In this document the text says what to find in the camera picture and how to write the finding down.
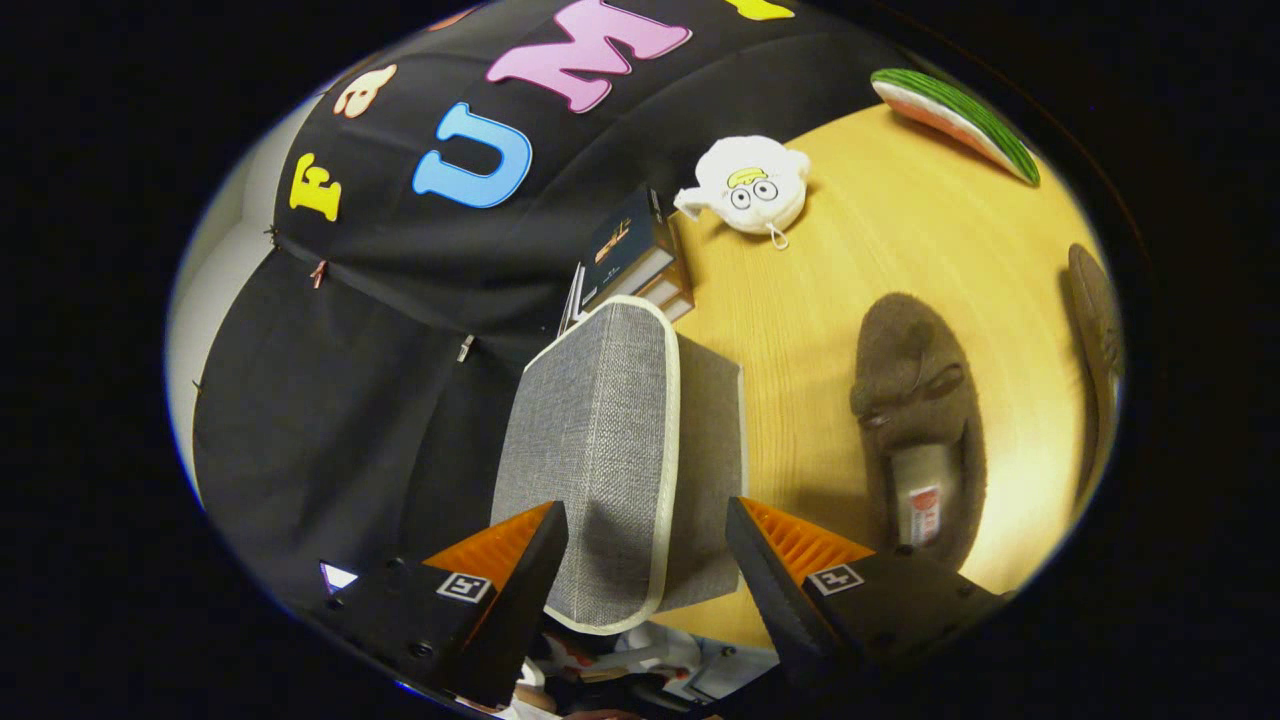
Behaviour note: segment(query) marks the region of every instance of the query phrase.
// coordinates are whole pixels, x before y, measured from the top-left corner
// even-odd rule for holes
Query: blue letter u
[[[534,163],[534,146],[529,138],[516,128],[472,115],[466,102],[449,108],[435,128],[435,137],[442,141],[456,135],[497,149],[502,154],[498,169],[477,176],[445,163],[438,151],[431,150],[413,172],[413,192],[434,192],[471,208],[493,208],[511,197]]]

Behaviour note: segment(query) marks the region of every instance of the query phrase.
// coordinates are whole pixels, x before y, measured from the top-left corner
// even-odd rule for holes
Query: stack of books
[[[640,186],[591,233],[585,258],[573,269],[559,332],[614,295],[653,302],[676,322],[694,309],[689,268],[658,193]]]

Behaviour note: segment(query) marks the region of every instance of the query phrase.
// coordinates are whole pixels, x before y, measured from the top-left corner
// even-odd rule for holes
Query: brown slipper
[[[1084,500],[1097,484],[1115,438],[1115,416],[1120,405],[1120,383],[1124,380],[1124,333],[1120,306],[1106,273],[1089,251],[1071,245],[1068,251],[1068,275],[1071,284],[1071,315],[1080,331],[1084,361],[1093,379],[1094,448],[1085,457],[1080,493]]]
[[[964,351],[902,293],[863,318],[851,393],[867,457],[876,550],[911,546],[951,570],[973,547],[987,495],[978,396]]]

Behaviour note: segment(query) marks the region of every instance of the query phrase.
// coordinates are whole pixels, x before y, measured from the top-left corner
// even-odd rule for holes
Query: pink letter m
[[[686,27],[664,26],[612,8],[604,0],[579,0],[556,13],[556,24],[571,42],[513,47],[489,68],[485,79],[498,82],[520,78],[568,99],[568,109],[585,113],[600,104],[612,86],[607,79],[586,81],[567,70],[628,74],[631,65],[609,40],[631,47],[637,60],[650,60],[671,53],[692,37]]]

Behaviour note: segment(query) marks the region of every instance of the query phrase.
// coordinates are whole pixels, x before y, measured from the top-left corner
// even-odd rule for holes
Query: black fabric backdrop
[[[408,36],[339,78],[293,142],[276,193],[280,250],[223,322],[195,416],[205,509],[291,605],[324,598],[319,560],[360,571],[488,525],[521,369],[553,337],[589,231],[636,184],[669,199],[696,184],[698,158],[717,138],[790,140],[877,104],[872,70],[910,65],[813,8],[762,23],[722,0],[620,0],[692,38],[603,76],[613,90],[585,114],[545,88],[485,81],[512,47],[567,41],[552,19],[567,4],[488,5]],[[389,63],[397,73],[369,110],[333,114],[351,79]],[[532,142],[529,176],[494,208],[411,187],[429,149],[465,168],[497,163],[488,146],[435,140],[458,101]],[[338,222],[288,206],[305,152],[342,182]],[[328,270],[315,290],[319,260]],[[476,340],[460,364],[467,334]]]

